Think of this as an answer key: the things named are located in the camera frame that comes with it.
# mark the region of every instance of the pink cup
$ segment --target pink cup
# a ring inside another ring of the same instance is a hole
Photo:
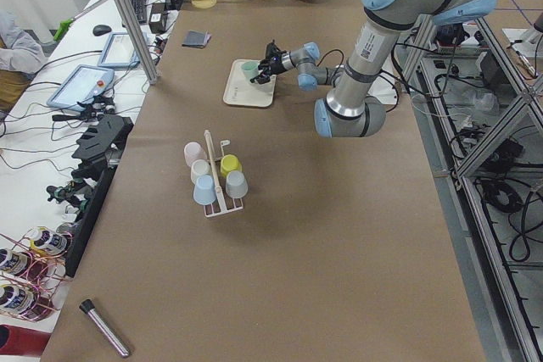
[[[187,143],[183,152],[188,167],[192,166],[196,160],[207,160],[207,153],[198,142]]]

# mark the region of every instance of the light blue cup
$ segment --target light blue cup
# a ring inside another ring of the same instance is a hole
[[[216,201],[215,183],[211,175],[201,175],[196,179],[193,198],[200,205],[210,205]]]

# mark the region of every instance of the plastic bottle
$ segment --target plastic bottle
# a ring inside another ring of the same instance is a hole
[[[0,286],[0,310],[25,320],[39,321],[53,312],[53,305],[39,292],[4,284]]]
[[[36,282],[47,274],[46,263],[33,260],[26,252],[15,252],[11,249],[0,249],[0,270],[29,282]]]
[[[71,244],[71,236],[57,233],[48,228],[35,228],[28,237],[31,240],[31,249],[43,256],[59,256],[68,251]]]

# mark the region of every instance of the label on robot arm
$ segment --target label on robot arm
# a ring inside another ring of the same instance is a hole
[[[372,31],[366,27],[362,30],[360,37],[355,45],[355,50],[363,59],[373,62],[379,49],[383,45],[384,36],[381,36],[376,31]]]

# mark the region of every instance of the plate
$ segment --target plate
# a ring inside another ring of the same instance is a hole
[[[245,79],[241,65],[250,59],[236,59],[232,63],[227,87],[222,96],[224,103],[234,106],[267,108],[273,102],[276,76],[272,75],[266,84],[253,84]]]

